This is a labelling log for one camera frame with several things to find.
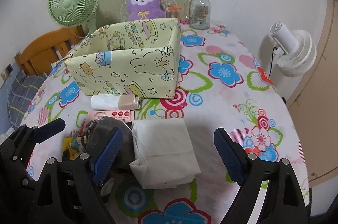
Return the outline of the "grey plaid pillow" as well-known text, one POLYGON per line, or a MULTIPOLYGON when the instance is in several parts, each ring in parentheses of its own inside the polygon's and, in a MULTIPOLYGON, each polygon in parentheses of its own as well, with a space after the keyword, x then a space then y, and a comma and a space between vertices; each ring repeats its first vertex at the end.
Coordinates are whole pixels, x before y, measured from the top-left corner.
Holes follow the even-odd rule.
POLYGON ((19 71, 11 86, 7 107, 11 127, 17 129, 21 122, 35 109, 42 101, 45 94, 43 83, 47 77, 26 75, 19 71))

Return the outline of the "white clip fan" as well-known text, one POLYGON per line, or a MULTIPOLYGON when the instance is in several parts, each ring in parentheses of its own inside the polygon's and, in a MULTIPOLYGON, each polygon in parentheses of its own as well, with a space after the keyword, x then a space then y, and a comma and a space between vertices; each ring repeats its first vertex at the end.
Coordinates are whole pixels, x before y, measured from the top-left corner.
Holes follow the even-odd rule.
POLYGON ((309 32, 305 30, 290 31, 281 21, 270 28, 270 36, 278 47, 274 53, 272 66, 289 78, 304 75, 312 68, 317 56, 316 45, 309 32))

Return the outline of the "floral tablecloth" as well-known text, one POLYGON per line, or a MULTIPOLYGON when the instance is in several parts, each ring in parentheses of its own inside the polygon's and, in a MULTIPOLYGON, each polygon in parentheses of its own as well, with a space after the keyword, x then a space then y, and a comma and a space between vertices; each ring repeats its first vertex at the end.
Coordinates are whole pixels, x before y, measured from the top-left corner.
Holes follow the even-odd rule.
POLYGON ((145 101, 136 117, 183 118, 202 172, 189 185, 170 190, 119 183, 113 197, 117 218, 124 223, 222 221, 238 186, 214 147, 217 127, 264 160, 287 158, 307 198, 305 161, 291 117, 255 58, 224 27, 209 33, 184 29, 182 54, 174 99, 145 101))

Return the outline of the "green desk fan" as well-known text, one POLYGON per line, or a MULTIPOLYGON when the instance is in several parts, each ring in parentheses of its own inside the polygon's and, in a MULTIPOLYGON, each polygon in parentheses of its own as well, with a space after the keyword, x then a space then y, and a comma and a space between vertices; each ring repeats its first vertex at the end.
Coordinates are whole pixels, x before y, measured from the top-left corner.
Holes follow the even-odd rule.
POLYGON ((66 28, 86 24, 91 34, 97 30, 97 8, 98 0, 48 0, 48 12, 55 23, 66 28))

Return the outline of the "purple plush toy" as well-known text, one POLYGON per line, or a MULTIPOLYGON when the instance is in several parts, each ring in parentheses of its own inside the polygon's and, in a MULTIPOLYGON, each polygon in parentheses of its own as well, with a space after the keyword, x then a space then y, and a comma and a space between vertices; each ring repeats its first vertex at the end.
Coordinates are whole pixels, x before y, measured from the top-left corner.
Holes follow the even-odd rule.
POLYGON ((127 10, 129 21, 166 17, 161 0, 128 0, 127 10))

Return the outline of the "colourful small packet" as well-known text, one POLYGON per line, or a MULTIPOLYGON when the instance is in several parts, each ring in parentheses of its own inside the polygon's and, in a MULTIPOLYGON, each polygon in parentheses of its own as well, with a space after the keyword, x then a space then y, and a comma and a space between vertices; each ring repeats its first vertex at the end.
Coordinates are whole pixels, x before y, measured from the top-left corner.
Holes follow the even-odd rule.
POLYGON ((85 151, 82 137, 69 137, 63 141, 62 160, 75 160, 80 154, 85 151))

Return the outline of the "clear plastic bag roll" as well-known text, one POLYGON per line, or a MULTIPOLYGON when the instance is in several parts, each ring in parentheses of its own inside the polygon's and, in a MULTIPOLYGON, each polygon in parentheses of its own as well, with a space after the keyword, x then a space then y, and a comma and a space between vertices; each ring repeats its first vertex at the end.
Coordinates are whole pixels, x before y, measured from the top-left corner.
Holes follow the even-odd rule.
POLYGON ((138 110, 142 99, 136 95, 98 94, 91 97, 90 104, 94 110, 138 110))

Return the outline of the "white cloth bag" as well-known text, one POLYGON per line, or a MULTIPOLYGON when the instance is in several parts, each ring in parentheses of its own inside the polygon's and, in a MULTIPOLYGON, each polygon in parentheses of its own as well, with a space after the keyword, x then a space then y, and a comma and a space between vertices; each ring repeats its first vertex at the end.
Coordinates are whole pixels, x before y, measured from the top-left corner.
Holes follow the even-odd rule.
POLYGON ((186 123, 180 119, 136 120, 131 171, 143 189, 172 189, 201 173, 186 123))

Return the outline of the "yellow cartoon storage box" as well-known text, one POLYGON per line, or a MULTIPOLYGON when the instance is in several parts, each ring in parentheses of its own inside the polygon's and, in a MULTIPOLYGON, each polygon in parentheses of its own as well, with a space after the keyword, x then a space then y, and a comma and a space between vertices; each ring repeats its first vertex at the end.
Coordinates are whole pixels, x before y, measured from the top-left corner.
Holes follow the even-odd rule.
POLYGON ((64 63, 86 95, 172 99, 179 59, 178 19, 160 18, 103 26, 74 48, 64 63))

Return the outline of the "glass mason jar mug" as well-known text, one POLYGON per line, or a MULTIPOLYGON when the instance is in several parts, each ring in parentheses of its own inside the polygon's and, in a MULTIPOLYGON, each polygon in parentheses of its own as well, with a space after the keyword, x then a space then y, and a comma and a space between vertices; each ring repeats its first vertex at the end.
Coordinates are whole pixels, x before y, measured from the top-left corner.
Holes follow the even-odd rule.
POLYGON ((192 29, 207 30, 210 27, 210 0, 190 0, 188 4, 189 25, 192 29))

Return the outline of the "pink wet wipes pack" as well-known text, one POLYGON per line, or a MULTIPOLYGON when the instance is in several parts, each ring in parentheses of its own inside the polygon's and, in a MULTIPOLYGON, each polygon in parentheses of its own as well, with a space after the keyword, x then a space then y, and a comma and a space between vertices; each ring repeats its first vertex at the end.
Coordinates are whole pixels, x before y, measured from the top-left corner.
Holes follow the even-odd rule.
POLYGON ((93 133, 95 130, 108 133, 112 129, 132 131, 134 113, 127 110, 92 111, 87 115, 83 132, 93 133))

